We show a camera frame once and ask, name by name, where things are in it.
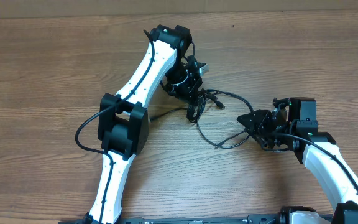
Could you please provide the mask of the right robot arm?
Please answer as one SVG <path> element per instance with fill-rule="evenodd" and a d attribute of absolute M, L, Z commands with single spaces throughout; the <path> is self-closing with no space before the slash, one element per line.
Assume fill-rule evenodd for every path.
<path fill-rule="evenodd" d="M 272 110 L 254 110 L 237 121 L 263 151 L 293 152 L 318 180 L 334 211 L 325 219 L 310 207 L 284 207 L 274 223 L 358 223 L 358 177 L 334 138 L 318 130 L 315 99 L 274 99 Z"/>

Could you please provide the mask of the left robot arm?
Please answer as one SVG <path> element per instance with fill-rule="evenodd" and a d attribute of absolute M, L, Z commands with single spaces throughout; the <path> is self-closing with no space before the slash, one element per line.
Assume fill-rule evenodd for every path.
<path fill-rule="evenodd" d="M 148 106 L 162 80 L 163 90 L 189 105 L 196 104 L 205 63 L 186 56 L 192 45 L 190 30 L 183 26 L 158 25 L 146 33 L 147 51 L 129 81 L 115 94 L 105 94 L 98 118 L 99 153 L 103 167 L 96 199 L 82 223 L 117 223 L 129 168 L 144 148 L 149 135 Z"/>

